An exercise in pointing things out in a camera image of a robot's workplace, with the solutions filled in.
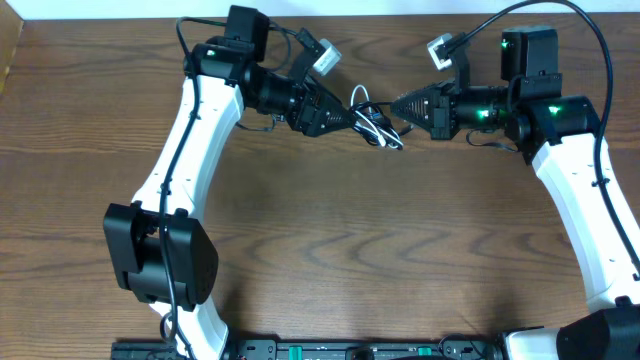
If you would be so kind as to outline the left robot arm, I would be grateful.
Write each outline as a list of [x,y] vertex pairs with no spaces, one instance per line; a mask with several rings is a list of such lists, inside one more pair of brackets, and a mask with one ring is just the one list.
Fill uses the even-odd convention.
[[185,46],[180,108],[150,175],[127,205],[108,207],[103,230],[118,285],[161,317],[167,359],[220,359],[229,329],[212,298],[218,253],[204,208],[219,158],[244,112],[284,121],[308,137],[351,128],[352,113],[320,78],[338,49],[308,30],[285,30],[302,50],[286,74],[263,61],[278,25],[232,6],[223,34]]

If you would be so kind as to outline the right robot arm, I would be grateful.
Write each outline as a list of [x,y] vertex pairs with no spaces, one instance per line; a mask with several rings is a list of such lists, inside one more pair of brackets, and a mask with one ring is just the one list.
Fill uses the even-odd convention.
[[453,78],[393,102],[395,116],[435,140],[461,130],[502,130],[551,195],[578,260],[588,314],[558,329],[502,333],[484,359],[635,359],[639,355],[639,227],[598,138],[598,115],[583,96],[565,96],[558,36],[548,26],[502,33],[498,86],[470,82],[462,35],[427,50]]

